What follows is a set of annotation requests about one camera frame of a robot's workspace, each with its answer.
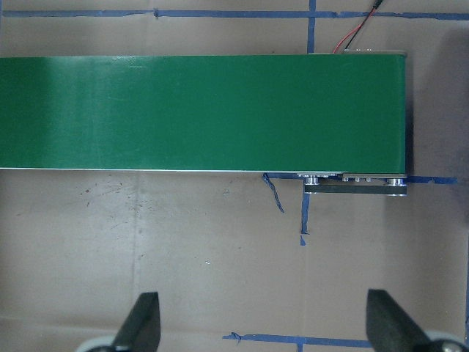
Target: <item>black wire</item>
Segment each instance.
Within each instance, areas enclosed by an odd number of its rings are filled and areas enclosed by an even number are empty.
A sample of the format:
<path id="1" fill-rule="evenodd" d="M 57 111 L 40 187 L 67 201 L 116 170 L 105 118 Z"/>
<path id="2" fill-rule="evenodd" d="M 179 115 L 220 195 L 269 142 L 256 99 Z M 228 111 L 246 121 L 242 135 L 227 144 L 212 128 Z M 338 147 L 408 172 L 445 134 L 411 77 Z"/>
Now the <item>black wire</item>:
<path id="1" fill-rule="evenodd" d="M 367 22 L 367 21 L 368 21 L 368 18 L 370 18 L 370 17 L 372 16 L 373 10 L 375 10 L 374 7 L 373 7 L 372 10 L 368 13 L 368 15 L 365 17 L 365 19 L 364 19 L 363 22 L 361 23 L 361 26 L 360 26 L 360 28 L 358 29 L 358 31 L 356 31 L 356 32 L 354 33 L 354 35 L 350 38 L 350 40 L 349 40 L 347 46 L 344 48 L 344 51 L 346 51 L 346 50 L 349 48 L 350 44 L 352 44 L 352 41 L 355 39 L 355 37 L 357 36 L 357 34 L 359 33 L 359 31 L 360 31 L 360 30 L 363 28 L 363 26 L 365 25 L 365 22 Z"/>

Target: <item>red wire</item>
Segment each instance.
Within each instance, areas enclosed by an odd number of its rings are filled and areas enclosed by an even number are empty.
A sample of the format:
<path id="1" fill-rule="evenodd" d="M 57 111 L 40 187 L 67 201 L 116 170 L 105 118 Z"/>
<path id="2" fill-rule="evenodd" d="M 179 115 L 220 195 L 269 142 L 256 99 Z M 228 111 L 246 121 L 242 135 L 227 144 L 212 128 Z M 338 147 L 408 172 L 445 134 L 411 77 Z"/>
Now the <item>red wire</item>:
<path id="1" fill-rule="evenodd" d="M 373 10 L 366 17 L 367 18 L 372 17 L 375 12 L 376 12 L 376 9 L 373 7 Z M 350 37 L 352 34 L 354 34 L 356 31 L 359 31 L 361 27 L 363 27 L 364 24 L 365 22 L 362 22 L 358 26 L 356 26 L 354 29 L 352 29 L 350 32 L 348 32 L 347 35 L 343 37 L 341 41 L 336 45 L 332 53 L 336 54 L 338 49 L 341 47 L 341 45 L 344 44 L 344 41 L 347 40 L 347 38 Z"/>

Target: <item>electrical wire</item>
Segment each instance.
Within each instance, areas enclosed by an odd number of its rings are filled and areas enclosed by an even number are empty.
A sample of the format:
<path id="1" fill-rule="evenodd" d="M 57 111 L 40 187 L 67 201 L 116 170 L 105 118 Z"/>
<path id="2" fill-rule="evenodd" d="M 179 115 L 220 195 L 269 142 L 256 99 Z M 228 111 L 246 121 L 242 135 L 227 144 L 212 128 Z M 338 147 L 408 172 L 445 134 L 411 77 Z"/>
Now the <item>electrical wire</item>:
<path id="1" fill-rule="evenodd" d="M 350 44 L 352 43 L 352 41 L 355 39 L 355 37 L 357 36 L 357 34 L 359 33 L 359 31 L 363 28 L 363 26 L 365 25 L 365 23 L 368 21 L 368 19 L 370 17 L 373 16 L 373 14 L 376 12 L 376 10 L 378 10 L 378 7 L 381 5 L 381 3 L 383 2 L 383 0 L 376 0 L 374 2 L 374 5 L 371 9 L 370 12 L 368 12 L 368 15 L 365 17 L 365 19 L 363 20 L 362 23 L 360 23 L 358 26 L 356 26 L 354 29 L 352 29 L 350 32 L 348 32 L 345 37 L 343 37 L 340 42 L 336 45 L 336 47 L 334 48 L 333 50 L 333 53 L 334 54 L 337 54 L 337 51 L 339 50 L 339 48 L 342 46 L 342 44 L 345 42 L 345 40 L 347 40 L 347 38 L 349 38 L 351 35 L 352 35 L 352 38 L 350 38 L 348 44 L 345 46 L 345 49 L 344 50 L 347 50 L 350 46 Z"/>

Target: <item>black connector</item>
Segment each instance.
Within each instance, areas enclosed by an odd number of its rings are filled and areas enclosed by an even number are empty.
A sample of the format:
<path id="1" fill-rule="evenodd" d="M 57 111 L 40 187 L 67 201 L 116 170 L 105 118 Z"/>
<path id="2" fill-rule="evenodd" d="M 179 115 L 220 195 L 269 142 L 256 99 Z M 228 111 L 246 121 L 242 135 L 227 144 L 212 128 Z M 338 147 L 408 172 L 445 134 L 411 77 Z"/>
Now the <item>black connector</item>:
<path id="1" fill-rule="evenodd" d="M 382 2 L 383 2 L 383 0 L 376 0 L 374 2 L 373 8 L 377 9 L 381 5 Z"/>

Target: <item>green surface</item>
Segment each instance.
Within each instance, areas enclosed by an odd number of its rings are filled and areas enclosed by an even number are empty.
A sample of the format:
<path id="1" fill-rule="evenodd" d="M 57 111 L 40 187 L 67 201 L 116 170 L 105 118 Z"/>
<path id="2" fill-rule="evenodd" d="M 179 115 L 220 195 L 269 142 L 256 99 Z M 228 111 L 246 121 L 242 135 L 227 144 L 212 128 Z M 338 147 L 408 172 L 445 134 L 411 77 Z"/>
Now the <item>green surface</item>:
<path id="1" fill-rule="evenodd" d="M 0 167 L 405 172 L 401 55 L 0 59 Z"/>

